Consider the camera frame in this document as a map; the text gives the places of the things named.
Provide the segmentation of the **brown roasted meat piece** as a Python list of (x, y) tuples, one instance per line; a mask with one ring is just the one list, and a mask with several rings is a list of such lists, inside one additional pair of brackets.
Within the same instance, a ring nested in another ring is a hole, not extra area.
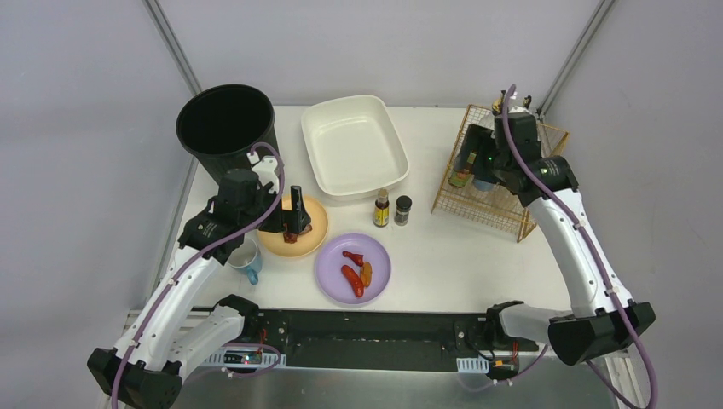
[(306, 225), (301, 231), (296, 232), (296, 233), (287, 229), (283, 233), (284, 242), (288, 243), (288, 244), (295, 244), (298, 241), (299, 236), (305, 235), (305, 234), (311, 232), (312, 230), (313, 230), (313, 227), (311, 224)]

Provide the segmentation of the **silver lid salt shaker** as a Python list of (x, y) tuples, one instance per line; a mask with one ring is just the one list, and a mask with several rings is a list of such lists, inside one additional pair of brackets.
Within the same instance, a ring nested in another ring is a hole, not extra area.
[(490, 175), (475, 176), (472, 181), (472, 185), (480, 192), (492, 191), (497, 183), (498, 179)]

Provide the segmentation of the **yellow cap sauce bottle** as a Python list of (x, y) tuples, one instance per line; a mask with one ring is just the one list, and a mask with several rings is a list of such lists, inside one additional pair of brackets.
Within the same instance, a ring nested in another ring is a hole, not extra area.
[(463, 188), (470, 178), (473, 176), (474, 164), (477, 158), (477, 152), (471, 150), (466, 155), (458, 154), (454, 163), (453, 170), (448, 178), (448, 184), (454, 188)]

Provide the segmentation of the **clear glass oil bottle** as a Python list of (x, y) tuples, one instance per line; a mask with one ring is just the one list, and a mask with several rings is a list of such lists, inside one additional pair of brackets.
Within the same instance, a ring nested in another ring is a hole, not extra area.
[(506, 91), (502, 90), (500, 92), (500, 96), (496, 100), (494, 100), (494, 102), (492, 103), (491, 111), (495, 116), (501, 115), (505, 97), (506, 97)]

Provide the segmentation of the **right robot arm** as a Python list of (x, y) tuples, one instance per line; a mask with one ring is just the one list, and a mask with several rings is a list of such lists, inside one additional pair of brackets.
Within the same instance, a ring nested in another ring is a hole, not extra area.
[(656, 315), (648, 302), (633, 299), (600, 249), (569, 163), (543, 155), (533, 115), (497, 115), (494, 122), (493, 128), (468, 125), (455, 166), (505, 188), (535, 218), (563, 275), (570, 310), (495, 304), (486, 312), (484, 343), (544, 343), (569, 366), (630, 347)]

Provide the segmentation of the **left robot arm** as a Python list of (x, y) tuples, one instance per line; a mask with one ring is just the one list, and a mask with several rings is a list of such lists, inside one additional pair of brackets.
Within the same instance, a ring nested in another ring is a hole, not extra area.
[(88, 367), (113, 408), (169, 408), (188, 375), (237, 338), (253, 347), (261, 335), (259, 307), (245, 298), (222, 298), (195, 328), (177, 333), (197, 296), (224, 266), (245, 236), (270, 221), (281, 203), (286, 172), (229, 171), (217, 195), (189, 219), (172, 265), (134, 324), (110, 349), (95, 349)]

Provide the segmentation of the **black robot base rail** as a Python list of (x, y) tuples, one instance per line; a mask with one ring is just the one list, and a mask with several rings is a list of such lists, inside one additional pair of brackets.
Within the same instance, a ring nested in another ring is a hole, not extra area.
[(481, 314), (262, 309), (233, 343), (270, 345), (286, 367), (415, 372), (457, 372), (513, 346), (522, 356), (541, 351), (530, 340), (488, 343), (485, 327)]

